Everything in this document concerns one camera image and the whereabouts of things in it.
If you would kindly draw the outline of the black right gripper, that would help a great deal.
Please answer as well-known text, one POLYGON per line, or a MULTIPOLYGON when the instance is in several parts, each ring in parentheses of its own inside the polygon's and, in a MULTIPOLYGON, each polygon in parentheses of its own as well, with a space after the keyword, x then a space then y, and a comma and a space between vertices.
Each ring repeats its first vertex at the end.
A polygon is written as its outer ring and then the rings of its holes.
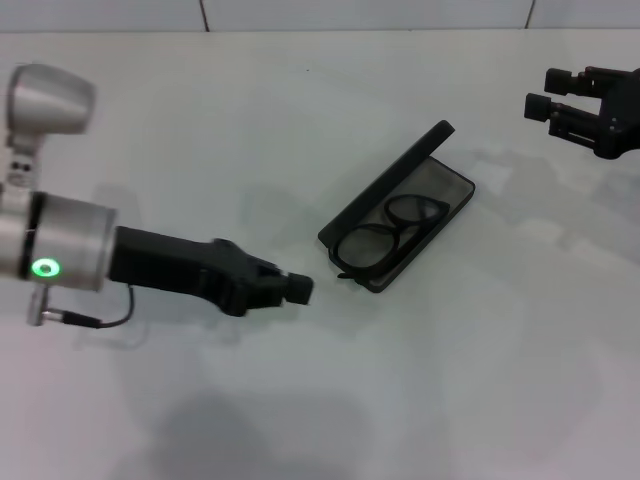
POLYGON ((632 72, 586 67, 573 75, 550 68, 544 90, 602 99, 599 115, 529 93, 524 117, 549 122, 549 135, 592 149, 603 159, 618 159, 639 149, 639 70, 632 72))

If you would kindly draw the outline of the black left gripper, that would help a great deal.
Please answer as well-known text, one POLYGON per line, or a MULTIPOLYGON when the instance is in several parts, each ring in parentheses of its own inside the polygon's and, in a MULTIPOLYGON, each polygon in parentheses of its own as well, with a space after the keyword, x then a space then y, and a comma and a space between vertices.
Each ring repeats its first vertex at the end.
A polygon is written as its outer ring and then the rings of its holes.
POLYGON ((202 298, 234 317, 286 302, 307 305, 314 288, 308 276, 256 265, 228 240, 195 242, 127 227, 116 229, 108 278, 202 298))

